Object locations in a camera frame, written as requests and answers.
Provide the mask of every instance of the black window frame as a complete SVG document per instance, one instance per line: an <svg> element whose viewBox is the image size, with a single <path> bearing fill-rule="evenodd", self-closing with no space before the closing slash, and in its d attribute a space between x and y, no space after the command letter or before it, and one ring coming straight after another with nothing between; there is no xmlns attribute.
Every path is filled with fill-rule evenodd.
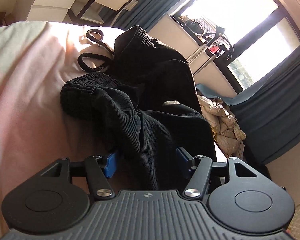
<svg viewBox="0 0 300 240"><path fill-rule="evenodd" d="M178 19L178 17L181 16L181 13L189 8L195 1L196 0L190 0L171 17L178 22L179 25L182 25L183 29L198 43L199 46L201 46L203 45L202 41L183 22L181 22L181 20ZM273 1L277 4L278 8L274 10L263 22L261 22L243 38L241 38L237 43L233 44L234 52L232 54L232 58L228 60L226 57L221 55L219 58L213 61L237 94L242 92L243 88L228 68L228 65L237 59L252 44L259 40L266 32L277 25L282 19L286 18L300 41L300 30L286 8L282 5L282 3L280 3L279 0ZM206 49L205 52L209 57L212 56L210 50Z"/></svg>

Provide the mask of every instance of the metal screw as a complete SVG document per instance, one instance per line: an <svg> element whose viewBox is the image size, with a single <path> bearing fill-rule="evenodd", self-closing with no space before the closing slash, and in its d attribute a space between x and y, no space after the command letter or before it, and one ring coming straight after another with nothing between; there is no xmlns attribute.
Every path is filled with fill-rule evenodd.
<svg viewBox="0 0 300 240"><path fill-rule="evenodd" d="M112 195L112 191L107 188L102 188L97 191L99 197L109 197Z"/></svg>
<svg viewBox="0 0 300 240"><path fill-rule="evenodd" d="M197 197L200 195L200 191L195 188L190 188L185 191L185 195L188 197Z"/></svg>

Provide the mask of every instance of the bed sheet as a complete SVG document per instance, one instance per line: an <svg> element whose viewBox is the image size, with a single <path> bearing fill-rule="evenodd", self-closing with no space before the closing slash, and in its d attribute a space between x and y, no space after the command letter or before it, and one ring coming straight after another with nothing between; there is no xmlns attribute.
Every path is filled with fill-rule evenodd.
<svg viewBox="0 0 300 240"><path fill-rule="evenodd" d="M80 53L112 57L86 38L91 28L49 22L0 28L0 237L7 230L1 202L8 192L57 158L79 161L104 151L90 124L60 106L65 82L86 74L77 64ZM123 31L100 29L113 49Z"/></svg>

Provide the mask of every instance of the light blue fabric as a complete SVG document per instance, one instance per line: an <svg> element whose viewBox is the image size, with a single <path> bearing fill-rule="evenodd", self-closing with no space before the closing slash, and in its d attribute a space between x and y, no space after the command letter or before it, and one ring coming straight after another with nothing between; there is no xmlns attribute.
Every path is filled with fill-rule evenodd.
<svg viewBox="0 0 300 240"><path fill-rule="evenodd" d="M261 80L234 98L202 84L208 98L230 105L255 158L267 164L300 142L300 46Z"/></svg>
<svg viewBox="0 0 300 240"><path fill-rule="evenodd" d="M180 0L138 0L138 4L131 10L120 14L113 27L122 30L139 25L146 32L149 32L152 27L165 15L174 5ZM109 8L103 8L100 16L106 19L110 16Z"/></svg>

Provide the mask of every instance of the gray curtain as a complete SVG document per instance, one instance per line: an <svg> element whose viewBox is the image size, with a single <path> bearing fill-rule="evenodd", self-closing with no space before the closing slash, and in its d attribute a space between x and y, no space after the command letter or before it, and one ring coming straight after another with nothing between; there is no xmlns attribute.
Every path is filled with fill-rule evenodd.
<svg viewBox="0 0 300 240"><path fill-rule="evenodd" d="M202 84L197 89L230 105L259 162L267 164L300 142L300 46L235 98L222 97Z"/></svg>
<svg viewBox="0 0 300 240"><path fill-rule="evenodd" d="M138 4L131 10L123 10L113 27L122 30L139 25L147 32L180 0L138 0ZM103 8L100 16L106 19L113 12Z"/></svg>

